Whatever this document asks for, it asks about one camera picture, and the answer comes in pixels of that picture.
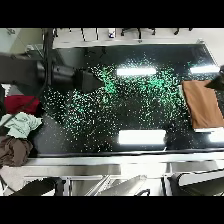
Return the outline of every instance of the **floor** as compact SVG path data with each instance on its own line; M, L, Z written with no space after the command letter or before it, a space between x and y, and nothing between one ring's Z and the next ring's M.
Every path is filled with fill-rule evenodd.
M99 41L102 40L122 40L122 39L137 39L138 32L133 29L132 32L125 33L125 36L120 35L121 29L116 29L116 38L108 38L108 28L99 28ZM180 29L178 36L174 36L175 29L172 28L157 28L156 35L152 36L151 30L142 29L143 39L153 38L176 38L176 40L186 39L186 41L194 41L202 38L208 45L212 55L214 56L218 65L224 64L224 29L223 28L194 28L191 32L188 29ZM94 28L85 28L84 35L86 41L96 40L96 33ZM70 33L68 29L59 32L59 37L55 40L55 46L60 46L62 42L80 43L83 41L80 28L72 29ZM208 162L195 162L195 163L175 163L170 164L148 164L148 165L122 165L122 166L93 166L93 167L3 167L0 174L10 187L18 190L23 185L24 176L73 176L73 175L97 175L97 174L116 174L116 175L139 175L146 174L150 177L158 177L166 173L167 170L172 172L188 172L188 171L207 171L212 169L224 168L223 161L208 161ZM150 181L151 186L155 186L152 195L160 195L158 188L158 180L155 182Z

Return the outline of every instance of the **dark brown cloth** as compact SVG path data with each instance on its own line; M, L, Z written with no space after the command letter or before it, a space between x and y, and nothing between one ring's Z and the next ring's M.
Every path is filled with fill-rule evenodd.
M33 145L27 139L12 136L0 137L0 165L22 166Z
M182 82L194 129L224 127L223 116L218 106L215 91L205 87L209 82L211 81Z

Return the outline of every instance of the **table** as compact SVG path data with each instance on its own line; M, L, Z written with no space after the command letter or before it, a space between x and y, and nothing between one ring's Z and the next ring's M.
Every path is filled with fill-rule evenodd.
M31 156L163 155L164 158L170 154L190 154L192 159L192 153L223 151L224 144L211 143L209 133L192 130L179 94L181 81L212 79L217 75L189 72L194 66L216 65L203 41L155 38L142 43L108 41L70 47L64 43L62 49L54 49L55 57L60 58L58 63L90 69L104 79L106 87L89 95L48 88L41 98L47 111L44 126L30 135L36 149ZM117 69L124 67L153 67L156 74L118 77ZM217 98L224 112L223 94L217 92ZM166 145L117 143L120 130L157 129L166 130Z

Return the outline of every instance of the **white floor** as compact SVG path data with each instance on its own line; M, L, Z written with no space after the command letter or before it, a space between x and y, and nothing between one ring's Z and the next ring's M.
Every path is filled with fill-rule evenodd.
M210 49L213 57L215 58L218 65L224 64L224 29L223 28L194 28L192 31L188 31L188 29L180 29L180 32L177 36L174 33L175 29L172 28L157 28L156 35L152 36L152 31L148 29L142 29L142 39L153 39L153 38L175 38L180 40L185 38L186 40L196 40L202 38L206 43L208 48ZM85 28L84 35L86 41L95 41L96 40L96 30L94 28ZM109 40L122 40L122 39L137 39L138 32L133 29L132 31L128 31L125 33L125 36L122 37L120 35L121 29L116 29L116 38L110 39L108 37L108 28L99 28L99 41ZM72 29L70 33L68 29L59 30L59 37L55 39L55 44L60 44L62 42L80 42L83 41L82 33L80 28ZM136 169L136 167L130 166L121 166L121 170L119 174L144 174L150 173L150 176L161 175L166 172L165 164L153 165L149 164L149 166L140 166L140 168ZM173 172L175 171L193 171L193 170L212 170L224 167L224 161L211 161L204 163L180 163L173 164ZM79 167L21 167L21 168L11 168L4 167L0 170L0 174L3 176L5 181L15 190L18 190L23 183L23 176L49 176L49 175L88 175L86 172L82 173L78 172Z

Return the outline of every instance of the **cloth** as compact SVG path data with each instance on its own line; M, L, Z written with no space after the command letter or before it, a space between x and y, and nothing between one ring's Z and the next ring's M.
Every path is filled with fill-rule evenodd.
M209 82L210 80L182 82L194 129L224 127L215 91L205 87Z
M22 166L26 163L33 145L25 139L0 137L0 165Z
M8 114L15 114L22 106L27 104L32 99L33 96L24 96L24 95L7 96L5 97L4 100L6 112ZM22 112L35 115L39 103L40 101L38 99L35 99L34 102L29 107L24 109Z
M11 114L4 115L0 121L0 125L11 116ZM4 126L10 129L7 135L15 138L27 138L29 133L35 130L41 123L42 118L36 118L31 114L20 112Z

